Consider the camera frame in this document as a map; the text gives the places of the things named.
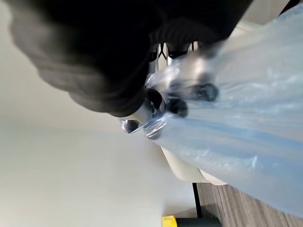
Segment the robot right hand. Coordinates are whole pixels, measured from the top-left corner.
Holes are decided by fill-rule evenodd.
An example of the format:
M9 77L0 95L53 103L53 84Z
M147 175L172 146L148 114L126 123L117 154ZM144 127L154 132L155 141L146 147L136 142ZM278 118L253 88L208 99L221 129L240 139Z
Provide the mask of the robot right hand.
M122 119L128 131L161 105L145 88L159 44L172 57L230 36L249 0L8 0L15 45L49 85Z

